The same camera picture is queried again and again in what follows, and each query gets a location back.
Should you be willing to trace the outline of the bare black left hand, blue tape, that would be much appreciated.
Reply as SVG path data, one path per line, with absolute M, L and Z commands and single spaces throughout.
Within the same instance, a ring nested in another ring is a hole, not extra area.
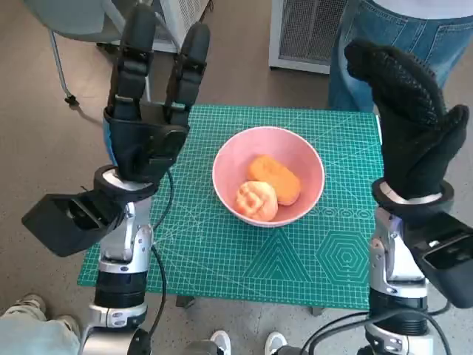
M 188 118 L 204 76 L 210 42 L 206 24 L 191 25 L 174 59 L 165 101 L 144 103 L 157 22 L 150 6 L 137 4 L 132 9 L 103 112 L 118 173 L 138 183 L 159 183 L 176 162 L 190 130 Z

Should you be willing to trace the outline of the black knitted gloved right hand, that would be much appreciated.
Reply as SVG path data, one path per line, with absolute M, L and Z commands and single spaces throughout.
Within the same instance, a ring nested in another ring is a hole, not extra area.
M 411 53 L 355 39 L 344 54 L 348 73 L 370 86 L 380 114 L 384 181 L 405 200 L 440 193 L 466 140 L 469 108 L 447 109 L 435 74 Z

